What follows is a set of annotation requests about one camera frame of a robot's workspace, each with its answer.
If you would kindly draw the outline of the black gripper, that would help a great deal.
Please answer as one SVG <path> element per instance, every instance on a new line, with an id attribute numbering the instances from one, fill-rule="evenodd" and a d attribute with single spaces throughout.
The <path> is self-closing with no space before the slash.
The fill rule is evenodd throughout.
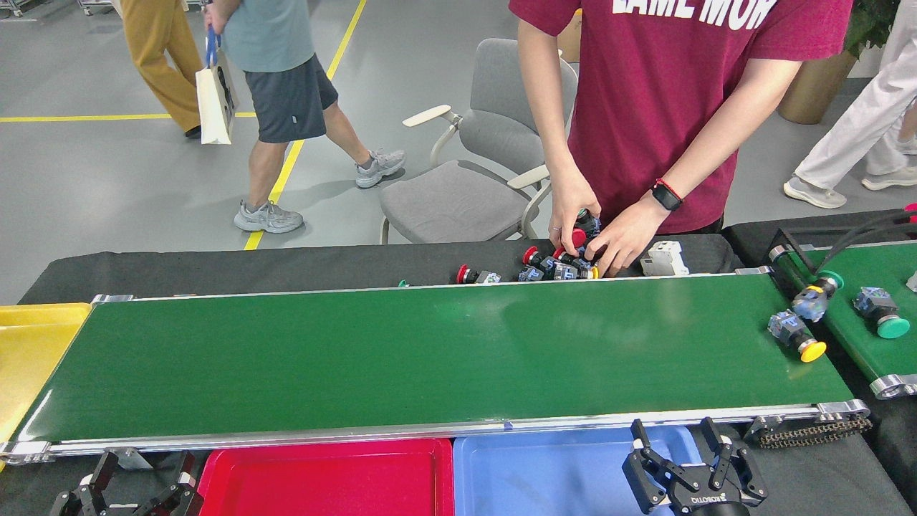
<path id="1" fill-rule="evenodd" d="M 750 515 L 743 502 L 763 502 L 769 496 L 748 447 L 721 434 L 711 417 L 701 420 L 701 431 L 714 452 L 714 465 L 698 491 L 684 486 L 684 467 L 652 449 L 640 419 L 632 422 L 630 431 L 633 448 L 622 470 L 645 514 L 670 505 L 676 515 Z"/>

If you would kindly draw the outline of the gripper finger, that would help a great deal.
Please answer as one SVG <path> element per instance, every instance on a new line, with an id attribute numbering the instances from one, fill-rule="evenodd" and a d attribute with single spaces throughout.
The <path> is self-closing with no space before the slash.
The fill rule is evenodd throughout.
<path id="1" fill-rule="evenodd" d="M 105 451 L 95 470 L 83 477 L 79 486 L 72 491 L 62 491 L 55 497 L 49 515 L 108 515 L 104 490 L 118 467 L 118 456 Z"/>
<path id="2" fill-rule="evenodd" d="M 137 515 L 198 515 L 204 497 L 197 493 L 192 475 L 194 457 L 189 451 L 179 456 L 174 478 L 167 487 L 135 510 Z"/>

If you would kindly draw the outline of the person's left hand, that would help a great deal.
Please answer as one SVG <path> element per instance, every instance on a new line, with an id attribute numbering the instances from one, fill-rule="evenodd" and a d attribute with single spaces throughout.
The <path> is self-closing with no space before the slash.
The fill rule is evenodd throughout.
<path id="1" fill-rule="evenodd" d="M 646 192 L 585 247 L 585 258 L 603 277 L 615 277 L 639 258 L 669 215 L 671 212 Z"/>

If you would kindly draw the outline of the person's right hand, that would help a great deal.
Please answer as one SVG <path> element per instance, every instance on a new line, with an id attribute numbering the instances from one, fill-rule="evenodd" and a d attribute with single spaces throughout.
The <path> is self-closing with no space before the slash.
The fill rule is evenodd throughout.
<path id="1" fill-rule="evenodd" d="M 569 254 L 577 255 L 572 233 L 580 210 L 600 216 L 596 195 L 576 166 L 549 168 L 552 186 L 552 212 L 548 223 L 548 239 Z"/>

